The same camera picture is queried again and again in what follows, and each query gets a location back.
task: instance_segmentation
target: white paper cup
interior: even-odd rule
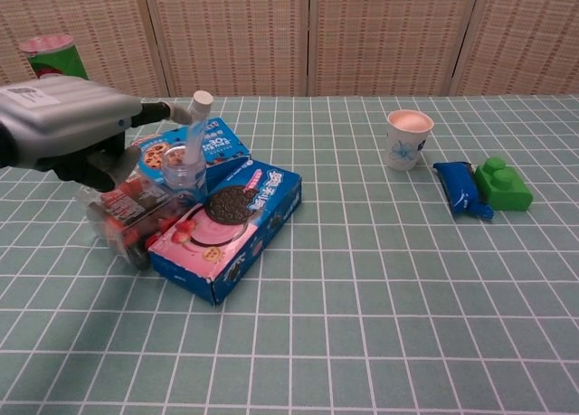
[[[398,171],[412,169],[433,127],[432,118],[417,110],[391,112],[388,115],[384,162]]]

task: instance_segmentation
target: green lego brick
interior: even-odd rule
[[[525,211],[533,194],[512,166],[500,157],[490,157],[474,173],[479,192],[493,210]]]

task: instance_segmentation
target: green can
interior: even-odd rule
[[[44,35],[21,42],[18,47],[38,79],[55,75],[88,79],[74,39],[67,33]]]

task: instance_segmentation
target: wicker background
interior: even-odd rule
[[[443,94],[472,0],[312,0],[312,95]]]
[[[451,94],[579,92],[579,0],[479,0]]]
[[[308,0],[147,0],[172,95],[305,95]]]
[[[128,94],[166,95],[145,5],[144,0],[0,0],[0,84],[34,78],[19,42],[66,32],[74,36],[91,79]]]

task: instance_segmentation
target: cookie box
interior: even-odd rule
[[[300,203],[300,175],[247,160],[153,243],[153,268],[218,305]]]
[[[185,143],[187,127],[169,130],[157,137],[138,140],[134,145],[141,149],[138,170],[157,183],[163,183],[161,158],[173,145]],[[245,162],[250,151],[233,133],[221,118],[209,119],[203,141],[205,161],[207,163],[207,188],[212,190],[231,171]]]
[[[96,234],[137,269],[150,265],[147,247],[195,205],[191,194],[174,193],[137,173],[112,192],[83,186],[76,198]]]

